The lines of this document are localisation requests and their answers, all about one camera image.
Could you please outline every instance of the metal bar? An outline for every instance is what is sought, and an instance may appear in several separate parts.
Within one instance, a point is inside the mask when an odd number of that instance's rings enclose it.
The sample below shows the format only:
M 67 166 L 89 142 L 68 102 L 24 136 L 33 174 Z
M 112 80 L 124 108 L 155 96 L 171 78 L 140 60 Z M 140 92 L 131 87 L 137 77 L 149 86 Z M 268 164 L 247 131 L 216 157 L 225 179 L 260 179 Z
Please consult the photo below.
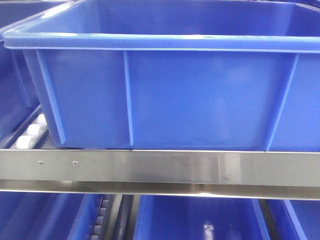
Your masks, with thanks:
M 126 240 L 134 239 L 134 234 L 135 234 L 135 229 L 136 229 L 136 220 L 137 220 L 139 205 L 140 205 L 140 196 L 141 195 L 134 195 L 134 197 L 133 197 L 128 232 L 125 237 Z
M 0 191 L 320 200 L 320 187 L 193 183 L 0 180 Z
M 105 225 L 104 232 L 100 236 L 101 240 L 112 240 L 113 233 L 117 224 L 118 214 L 120 210 L 122 195 L 115 195 L 110 209 L 110 215 Z
M 318 152 L 0 150 L 1 180 L 320 187 Z
M 263 219 L 269 233 L 270 240 L 281 240 L 279 237 L 279 233 L 277 231 L 274 219 L 271 216 L 271 213 L 266 201 L 267 200 L 265 199 L 258 200 L 260 209 L 263 214 Z
M 123 195 L 119 208 L 118 217 L 116 219 L 112 240 L 124 240 L 129 227 L 132 204 L 134 202 L 133 195 Z

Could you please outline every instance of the bin rim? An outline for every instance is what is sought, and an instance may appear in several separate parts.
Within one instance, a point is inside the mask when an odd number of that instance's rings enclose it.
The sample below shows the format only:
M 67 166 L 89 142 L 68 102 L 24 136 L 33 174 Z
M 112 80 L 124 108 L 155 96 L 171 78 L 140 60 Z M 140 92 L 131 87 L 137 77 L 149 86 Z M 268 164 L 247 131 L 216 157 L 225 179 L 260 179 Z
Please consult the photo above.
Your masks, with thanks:
M 116 51 L 223 51 L 320 53 L 320 36 L 263 35 L 159 35 L 76 32 L 30 32 L 57 15 L 93 0 L 68 1 L 18 25 L 3 34 L 8 49 L 73 49 Z M 320 8 L 294 2 L 259 1 L 257 3 L 295 4 L 319 11 Z
M 0 0 L 1 4 L 34 4 L 34 3 L 66 3 L 68 0 Z M 6 25 L 4 27 L 0 27 L 0 42 L 3 41 L 3 33 L 15 28 L 16 26 L 19 26 L 25 22 L 28 22 L 32 19 L 35 19 L 36 17 L 42 16 L 47 10 L 43 10 L 39 13 L 33 14 L 31 16 L 28 16 L 26 18 L 23 18 L 21 20 L 15 21 L 9 25 Z

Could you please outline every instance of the roller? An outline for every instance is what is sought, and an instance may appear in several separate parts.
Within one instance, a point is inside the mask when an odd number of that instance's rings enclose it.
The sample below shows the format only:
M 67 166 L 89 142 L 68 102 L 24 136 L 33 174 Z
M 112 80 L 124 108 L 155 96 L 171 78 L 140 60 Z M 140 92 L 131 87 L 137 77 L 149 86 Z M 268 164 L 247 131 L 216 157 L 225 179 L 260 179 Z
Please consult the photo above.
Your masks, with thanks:
M 44 133 L 45 129 L 46 129 L 46 127 L 44 125 L 31 124 L 31 125 L 29 125 L 29 127 L 26 130 L 26 135 L 33 136 L 33 137 L 39 137 Z
M 106 211 L 107 211 L 106 207 L 101 207 L 99 209 L 99 216 L 104 217 L 106 215 Z
M 100 235 L 100 233 L 101 233 L 101 228 L 102 228 L 102 226 L 99 226 L 99 225 L 94 226 L 94 228 L 93 228 L 93 234 L 94 234 L 94 235 Z
M 102 226 L 104 224 L 104 220 L 105 220 L 104 216 L 98 216 L 95 224 Z
M 36 118 L 35 121 L 37 124 L 40 124 L 42 126 L 47 126 L 47 121 L 46 121 L 46 117 L 43 113 L 39 114 L 39 116 Z
M 110 200 L 111 199 L 111 194 L 105 194 L 103 196 L 103 200 Z
M 108 199 L 104 199 L 102 201 L 101 207 L 107 208 L 108 206 L 109 206 L 109 200 Z
M 17 149 L 32 149 L 36 143 L 36 138 L 34 136 L 24 135 L 20 136 L 16 141 Z

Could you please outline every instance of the metal shelf frame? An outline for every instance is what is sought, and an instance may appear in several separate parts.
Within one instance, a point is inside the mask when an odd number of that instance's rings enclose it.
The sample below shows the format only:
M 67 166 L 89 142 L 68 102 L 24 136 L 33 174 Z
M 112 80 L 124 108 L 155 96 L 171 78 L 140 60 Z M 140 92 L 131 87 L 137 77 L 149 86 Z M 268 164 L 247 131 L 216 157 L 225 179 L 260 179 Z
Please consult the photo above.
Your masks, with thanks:
M 0 149 L 0 189 L 320 200 L 319 152 Z

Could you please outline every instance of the blue plastic bin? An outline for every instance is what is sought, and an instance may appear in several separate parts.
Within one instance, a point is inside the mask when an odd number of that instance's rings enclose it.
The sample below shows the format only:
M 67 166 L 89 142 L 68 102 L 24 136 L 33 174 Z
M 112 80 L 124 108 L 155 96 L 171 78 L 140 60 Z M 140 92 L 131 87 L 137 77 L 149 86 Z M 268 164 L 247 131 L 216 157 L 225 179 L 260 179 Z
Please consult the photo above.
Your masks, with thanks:
M 318 240 L 320 201 L 268 200 L 281 240 Z
M 59 147 L 319 151 L 319 36 L 298 3 L 79 0 L 4 41 Z
M 256 199 L 141 196 L 134 240 L 269 240 Z
M 0 192 L 0 239 L 89 240 L 101 194 Z
M 0 1 L 0 141 L 39 105 L 23 52 L 5 49 L 2 35 L 61 3 Z

